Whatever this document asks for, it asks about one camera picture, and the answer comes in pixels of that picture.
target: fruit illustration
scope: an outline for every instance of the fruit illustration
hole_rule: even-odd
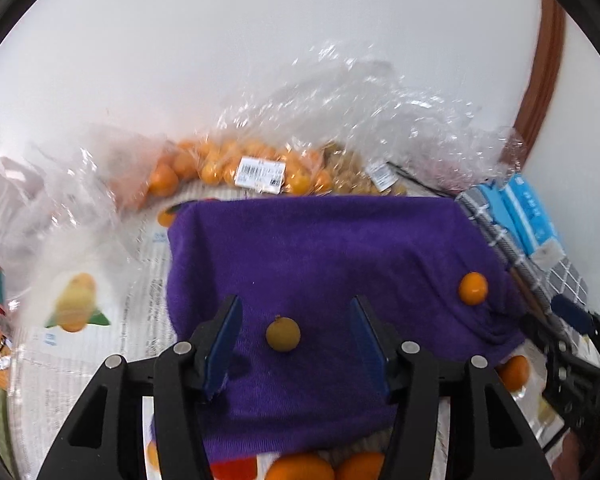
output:
[[[382,453],[357,453],[338,466],[336,480],[378,480],[383,463]]]
[[[475,306],[487,299],[489,285],[480,272],[469,272],[462,278],[458,287],[458,296],[463,303]]]
[[[93,276],[82,272],[71,279],[56,300],[46,328],[60,326],[65,332],[80,332],[88,324],[109,326],[110,322],[96,306]]]
[[[523,355],[515,355],[503,365],[496,367],[500,380],[511,393],[517,392],[529,380],[531,375],[529,361]]]
[[[334,480],[333,468],[313,453],[282,456],[267,471],[265,480]]]
[[[291,352],[300,342],[300,327],[289,317],[276,316],[267,328],[266,337],[276,352]]]

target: gray checkered cloth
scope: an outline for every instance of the gray checkered cloth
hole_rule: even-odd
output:
[[[587,283],[573,266],[568,257],[564,257],[553,269],[545,272],[526,256],[509,232],[494,222],[489,211],[489,203],[477,187],[472,187],[456,197],[469,220],[482,232],[485,240],[493,248],[503,264],[513,266],[531,293],[538,299],[550,324],[561,333],[564,325],[551,310],[551,300],[556,294],[562,294],[583,308],[587,305]]]

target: yellow-green fruit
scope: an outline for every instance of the yellow-green fruit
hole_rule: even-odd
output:
[[[300,327],[289,317],[276,316],[267,328],[267,343],[276,352],[291,352],[300,342]]]
[[[56,324],[66,332],[79,332],[96,310],[95,280],[90,274],[75,276],[56,301]]]

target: white label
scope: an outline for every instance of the white label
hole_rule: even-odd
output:
[[[284,162],[244,156],[235,172],[235,185],[264,193],[280,193],[285,175]]]
[[[369,164],[365,168],[365,173],[371,178],[379,192],[389,189],[398,182],[397,175],[384,162]]]

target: purple cloth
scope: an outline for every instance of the purple cloth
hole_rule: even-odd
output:
[[[512,279],[452,200],[197,202],[180,209],[169,240],[167,304],[179,339],[225,295],[244,305],[226,389],[201,414],[211,462],[333,447],[391,426],[395,410],[373,389],[350,332],[356,294],[441,358],[496,364],[523,340]],[[472,270],[489,283],[478,306],[458,298]],[[301,329],[289,354],[265,340],[278,314]]]

